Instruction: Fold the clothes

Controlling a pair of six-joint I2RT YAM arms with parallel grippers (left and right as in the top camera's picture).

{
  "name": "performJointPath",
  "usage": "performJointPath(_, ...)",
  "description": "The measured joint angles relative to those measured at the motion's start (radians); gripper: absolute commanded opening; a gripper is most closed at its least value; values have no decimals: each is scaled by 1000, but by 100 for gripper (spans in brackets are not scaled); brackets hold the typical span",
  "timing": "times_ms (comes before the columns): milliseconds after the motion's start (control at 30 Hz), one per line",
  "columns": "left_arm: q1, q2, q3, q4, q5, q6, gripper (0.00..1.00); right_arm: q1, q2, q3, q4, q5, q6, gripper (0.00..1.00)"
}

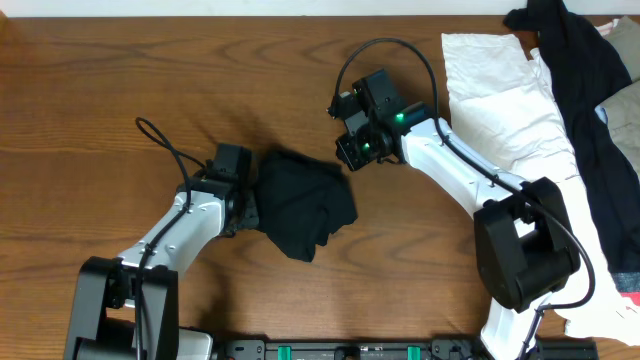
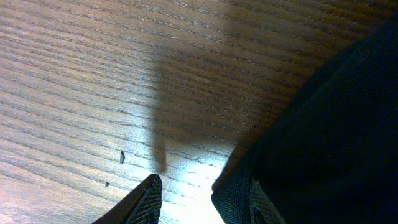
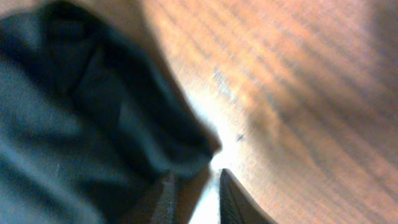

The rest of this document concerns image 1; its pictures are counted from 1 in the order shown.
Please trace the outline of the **black Sytrogen t-shirt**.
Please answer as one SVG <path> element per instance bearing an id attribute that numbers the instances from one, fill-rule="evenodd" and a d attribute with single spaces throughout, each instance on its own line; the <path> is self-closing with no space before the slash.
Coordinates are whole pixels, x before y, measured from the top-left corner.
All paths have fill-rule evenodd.
<path id="1" fill-rule="evenodd" d="M 311 262 L 318 246 L 358 218 L 341 166 L 290 150 L 265 155 L 253 190 L 258 230 L 294 260 Z"/>

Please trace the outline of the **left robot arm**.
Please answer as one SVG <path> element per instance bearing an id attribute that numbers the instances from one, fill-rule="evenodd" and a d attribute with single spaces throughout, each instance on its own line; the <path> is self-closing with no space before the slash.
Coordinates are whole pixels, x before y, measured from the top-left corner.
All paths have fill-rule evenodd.
<path id="1" fill-rule="evenodd" d="M 257 226 L 251 162 L 244 147 L 218 146 L 143 238 L 114 258 L 84 262 L 64 358 L 217 358 L 213 335 L 180 326 L 178 285 L 211 240 Z"/>

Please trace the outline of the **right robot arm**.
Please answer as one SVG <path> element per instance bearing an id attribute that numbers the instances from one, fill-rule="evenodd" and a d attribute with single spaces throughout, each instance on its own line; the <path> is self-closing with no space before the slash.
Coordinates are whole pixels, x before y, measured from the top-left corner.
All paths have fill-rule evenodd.
<path id="1" fill-rule="evenodd" d="M 350 170 L 396 156 L 436 182 L 472 218 L 476 264 L 492 302 L 480 339 L 495 359 L 524 359 L 554 293 L 581 267 L 559 188 L 495 166 L 422 102 L 410 105 L 379 70 L 333 97 L 344 122 L 336 155 Z"/>

